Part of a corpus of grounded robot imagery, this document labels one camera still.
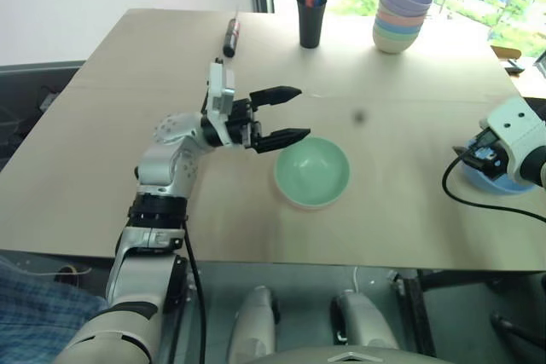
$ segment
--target floor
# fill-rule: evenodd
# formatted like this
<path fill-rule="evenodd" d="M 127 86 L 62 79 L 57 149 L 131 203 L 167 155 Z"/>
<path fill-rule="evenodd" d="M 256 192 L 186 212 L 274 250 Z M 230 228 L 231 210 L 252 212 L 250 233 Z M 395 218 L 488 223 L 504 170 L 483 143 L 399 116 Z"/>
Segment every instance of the floor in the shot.
<path fill-rule="evenodd" d="M 55 271 L 63 262 L 51 257 L 0 251 L 0 255 L 31 271 Z M 330 300 L 352 288 L 353 267 L 200 263 L 208 310 L 207 364 L 225 363 L 235 313 L 247 293 L 269 286 L 280 302 L 277 349 L 331 344 Z M 390 269 L 359 268 L 360 290 L 377 305 L 391 325 L 401 347 L 412 350 L 412 334 L 404 327 L 398 301 L 387 276 Z M 414 270 L 403 270 L 412 275 Z M 94 269 L 82 276 L 83 288 L 103 294 L 108 271 Z M 491 327 L 489 314 L 501 312 L 512 321 L 544 335 L 546 297 L 534 274 L 500 283 L 449 287 L 425 294 L 438 357 L 456 364 L 544 364 L 543 350 L 516 338 L 504 340 Z M 199 316 L 195 300 L 188 303 L 175 362 L 197 362 Z"/>

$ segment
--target cable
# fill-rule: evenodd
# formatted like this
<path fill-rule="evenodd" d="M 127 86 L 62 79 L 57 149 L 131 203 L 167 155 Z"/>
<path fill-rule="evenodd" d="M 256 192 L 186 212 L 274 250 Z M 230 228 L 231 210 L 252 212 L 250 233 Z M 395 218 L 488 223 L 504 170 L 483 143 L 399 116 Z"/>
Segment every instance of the cable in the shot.
<path fill-rule="evenodd" d="M 355 268 L 352 270 L 352 286 L 355 289 L 355 293 L 358 293 L 357 271 L 358 266 L 355 266 Z"/>
<path fill-rule="evenodd" d="M 29 274 L 30 276 L 80 276 L 83 274 L 88 274 L 93 270 L 93 268 L 88 268 L 86 270 L 82 270 L 81 272 L 65 272 L 65 273 L 34 273 L 29 272 L 28 270 L 21 269 L 19 266 L 15 265 L 13 262 L 8 260 L 6 257 L 0 256 L 0 264 L 3 264 L 5 267 L 15 270 L 18 273 L 21 274 Z"/>
<path fill-rule="evenodd" d="M 496 205 L 486 205 L 486 204 L 477 204 L 475 202 L 470 202 L 469 200 L 464 200 L 459 198 L 458 196 L 455 196 L 448 188 L 447 188 L 447 178 L 450 175 L 451 171 L 455 166 L 461 162 L 461 160 L 468 155 L 471 152 L 470 149 L 466 150 L 464 153 L 459 155 L 455 160 L 445 169 L 444 175 L 442 176 L 442 188 L 444 189 L 444 192 L 447 196 L 452 198 L 453 200 L 456 200 L 457 202 L 461 202 L 464 205 L 470 205 L 475 206 L 477 208 L 484 208 L 484 209 L 492 209 L 495 211 L 506 211 L 506 212 L 513 212 L 513 213 L 519 213 L 520 215 L 525 215 L 526 217 L 534 217 L 535 219 L 538 219 L 541 222 L 546 223 L 546 217 L 541 217 L 540 215 L 537 215 L 532 212 L 523 211 L 521 209 L 516 208 L 508 208 L 506 206 L 496 206 Z"/>
<path fill-rule="evenodd" d="M 206 350 L 206 311 L 205 311 L 205 295 L 203 293 L 203 287 L 201 286 L 201 280 L 199 277 L 199 270 L 197 270 L 197 263 L 195 262 L 194 251 L 189 242 L 188 226 L 186 221 L 182 222 L 184 229 L 184 238 L 186 240 L 186 249 L 188 251 L 189 265 L 191 271 L 194 274 L 195 288 L 197 289 L 197 298 L 199 299 L 199 314 L 201 321 L 201 340 L 199 349 L 199 364 L 205 364 L 205 350 Z"/>

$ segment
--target wooden table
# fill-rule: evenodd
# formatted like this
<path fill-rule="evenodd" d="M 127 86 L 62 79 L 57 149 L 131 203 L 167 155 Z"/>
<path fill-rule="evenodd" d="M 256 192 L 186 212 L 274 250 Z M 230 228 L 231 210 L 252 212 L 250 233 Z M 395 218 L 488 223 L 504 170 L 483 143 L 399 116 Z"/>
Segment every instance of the wooden table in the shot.
<path fill-rule="evenodd" d="M 198 111 L 230 14 L 130 10 L 0 173 L 0 247 L 111 257 L 137 183 L 133 167 L 168 113 Z M 327 16 L 317 49 L 298 43 L 296 16 L 240 14 L 237 97 L 278 84 L 304 94 L 258 119 L 269 132 L 311 127 L 351 162 L 335 204 L 302 211 L 277 192 L 278 155 L 219 149 L 203 158 L 189 204 L 200 260 L 364 264 L 437 269 L 545 269 L 546 227 L 447 198 L 452 145 L 516 95 L 484 42 L 460 23 L 427 22 L 401 55 L 372 43 L 369 18 Z M 365 121 L 355 121 L 364 112 Z M 463 198 L 546 215 L 536 189 Z"/>

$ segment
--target pen holder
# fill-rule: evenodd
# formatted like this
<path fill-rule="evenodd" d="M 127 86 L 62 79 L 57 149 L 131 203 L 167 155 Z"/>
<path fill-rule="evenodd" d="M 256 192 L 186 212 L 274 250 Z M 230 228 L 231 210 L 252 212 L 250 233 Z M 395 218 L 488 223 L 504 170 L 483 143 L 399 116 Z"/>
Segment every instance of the pen holder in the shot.
<path fill-rule="evenodd" d="M 318 6 L 308 8 L 305 0 L 296 0 L 299 12 L 299 44 L 314 49 L 321 40 L 322 17 L 328 0 L 320 0 Z"/>

